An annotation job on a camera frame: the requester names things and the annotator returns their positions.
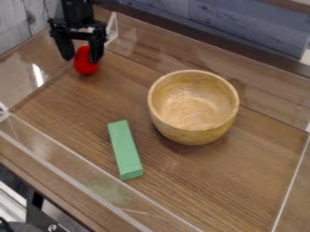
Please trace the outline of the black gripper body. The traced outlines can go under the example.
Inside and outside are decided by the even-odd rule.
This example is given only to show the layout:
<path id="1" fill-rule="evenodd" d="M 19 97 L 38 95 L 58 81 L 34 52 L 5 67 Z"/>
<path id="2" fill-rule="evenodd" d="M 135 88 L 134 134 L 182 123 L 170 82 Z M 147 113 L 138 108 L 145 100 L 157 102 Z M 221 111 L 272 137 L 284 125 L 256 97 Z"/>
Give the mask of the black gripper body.
<path id="1" fill-rule="evenodd" d="M 50 35 L 55 40 L 89 41 L 93 36 L 103 41 L 107 40 L 107 24 L 98 20 L 70 24 L 63 18 L 50 18 L 47 22 L 50 25 Z"/>

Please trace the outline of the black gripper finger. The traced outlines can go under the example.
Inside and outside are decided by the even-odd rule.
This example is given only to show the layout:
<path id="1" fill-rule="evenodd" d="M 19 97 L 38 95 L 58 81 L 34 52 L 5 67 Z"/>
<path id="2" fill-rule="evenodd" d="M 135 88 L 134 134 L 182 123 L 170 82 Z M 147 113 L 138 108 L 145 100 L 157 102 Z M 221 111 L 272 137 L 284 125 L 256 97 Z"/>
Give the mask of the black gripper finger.
<path id="1" fill-rule="evenodd" d="M 98 63 L 105 54 L 106 34 L 93 34 L 89 43 L 91 63 Z"/>
<path id="2" fill-rule="evenodd" d="M 75 55 L 75 47 L 71 35 L 67 32 L 54 32 L 53 35 L 63 59 L 66 61 L 71 60 Z"/>

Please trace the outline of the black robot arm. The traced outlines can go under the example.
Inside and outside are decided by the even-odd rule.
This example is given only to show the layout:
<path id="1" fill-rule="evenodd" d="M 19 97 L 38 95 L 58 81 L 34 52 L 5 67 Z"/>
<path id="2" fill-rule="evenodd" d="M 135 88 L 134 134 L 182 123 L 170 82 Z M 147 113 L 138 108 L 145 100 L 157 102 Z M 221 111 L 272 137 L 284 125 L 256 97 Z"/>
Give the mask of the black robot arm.
<path id="1" fill-rule="evenodd" d="M 77 54 L 74 40 L 89 42 L 90 62 L 98 63 L 105 55 L 107 24 L 98 21 L 94 0 L 61 0 L 62 16 L 50 18 L 50 36 L 66 61 Z"/>

